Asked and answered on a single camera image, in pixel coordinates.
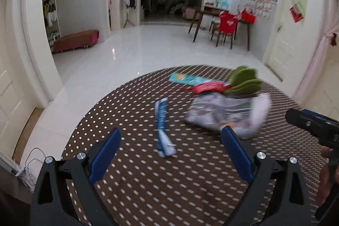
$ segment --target snack package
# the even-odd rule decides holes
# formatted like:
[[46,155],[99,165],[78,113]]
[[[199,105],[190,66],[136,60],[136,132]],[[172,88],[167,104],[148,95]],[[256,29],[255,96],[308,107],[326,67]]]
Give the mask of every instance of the snack package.
[[183,85],[195,86],[195,85],[203,84],[203,83],[210,82],[213,80],[207,79],[204,77],[198,77],[198,76],[180,74],[180,73],[174,72],[169,77],[169,81],[173,83],[183,84]]
[[271,98],[268,93],[251,98],[205,93],[194,97],[185,120],[214,131],[230,126],[239,138],[249,139],[258,134],[270,106]]
[[155,123],[158,131],[157,149],[160,157],[165,158],[177,153],[172,142],[165,133],[165,122],[167,113],[167,98],[155,103]]

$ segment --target red bag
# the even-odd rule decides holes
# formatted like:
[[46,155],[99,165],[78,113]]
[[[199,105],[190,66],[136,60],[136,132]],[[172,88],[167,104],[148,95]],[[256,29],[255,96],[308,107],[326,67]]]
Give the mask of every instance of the red bag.
[[225,85],[223,82],[214,81],[199,84],[192,87],[184,88],[185,90],[192,90],[194,94],[199,94],[201,92],[210,91],[210,92],[223,92],[225,89],[232,87],[231,85]]

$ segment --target pink curtain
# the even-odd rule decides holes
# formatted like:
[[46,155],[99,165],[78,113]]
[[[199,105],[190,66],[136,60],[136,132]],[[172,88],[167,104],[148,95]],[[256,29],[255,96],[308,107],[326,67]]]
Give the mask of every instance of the pink curtain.
[[311,95],[315,85],[323,72],[327,58],[327,53],[330,50],[331,42],[336,35],[339,34],[339,2],[338,0],[329,0],[328,3],[328,18],[324,27],[324,35],[322,36],[318,46],[316,47],[313,58],[293,95],[293,99],[300,105],[304,105],[306,100]]

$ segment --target polka dot tablecloth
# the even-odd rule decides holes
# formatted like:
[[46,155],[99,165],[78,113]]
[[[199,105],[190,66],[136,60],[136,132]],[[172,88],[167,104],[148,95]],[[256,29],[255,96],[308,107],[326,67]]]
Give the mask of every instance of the polka dot tablecloth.
[[[120,129],[120,149],[95,187],[121,226],[223,225],[247,188],[221,145],[220,134],[184,122],[193,94],[168,81],[173,72],[227,80],[231,70],[212,66],[167,68],[122,85],[84,116],[62,155],[68,159],[87,152],[113,127]],[[270,93],[272,106],[259,136],[251,143],[272,158],[298,158],[314,214],[318,173],[325,163],[321,146],[307,132],[286,123],[287,109],[299,108],[294,101],[265,82],[262,92]],[[154,105],[164,97],[168,97],[166,132],[177,149],[177,154],[167,159],[158,156],[154,129]],[[270,182],[254,223],[262,219],[274,183]],[[68,188],[79,219],[90,224],[71,181]]]

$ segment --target red package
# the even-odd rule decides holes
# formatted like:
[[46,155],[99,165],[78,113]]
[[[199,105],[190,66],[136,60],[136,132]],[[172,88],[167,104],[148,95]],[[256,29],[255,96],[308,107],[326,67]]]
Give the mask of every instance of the red package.
[[254,23],[255,22],[255,16],[247,13],[246,10],[243,10],[241,12],[241,19],[243,21],[249,22],[249,23]]
[[194,94],[199,94],[205,91],[221,93],[225,89],[230,88],[230,87],[231,85],[225,85],[225,83],[223,82],[214,81],[214,82],[207,82],[207,83],[199,84],[199,85],[192,86],[192,87],[185,88],[185,89],[192,90]]

